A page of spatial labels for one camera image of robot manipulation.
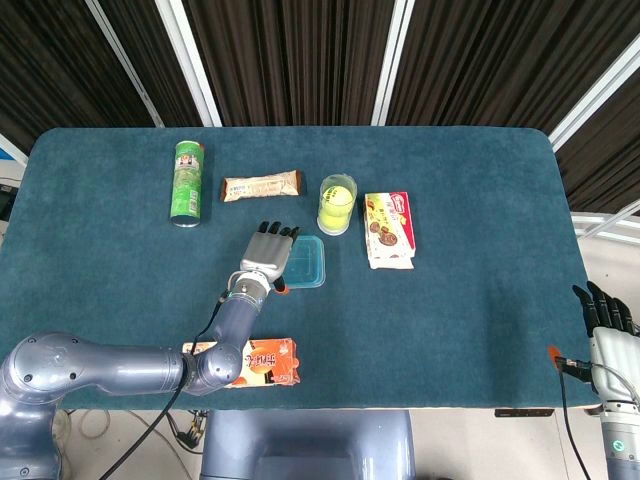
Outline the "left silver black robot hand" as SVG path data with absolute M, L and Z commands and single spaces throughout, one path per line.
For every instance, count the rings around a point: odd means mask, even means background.
M 261 273 L 276 292 L 285 292 L 284 270 L 299 233 L 299 227 L 282 227 L 279 221 L 261 222 L 243 254 L 240 269 Z

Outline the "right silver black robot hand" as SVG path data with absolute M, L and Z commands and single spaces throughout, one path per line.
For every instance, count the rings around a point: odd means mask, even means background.
M 572 287 L 585 323 L 590 358 L 571 359 L 554 346 L 548 354 L 556 370 L 589 384 L 604 405 L 639 410 L 639 324 L 620 299 L 589 281 Z

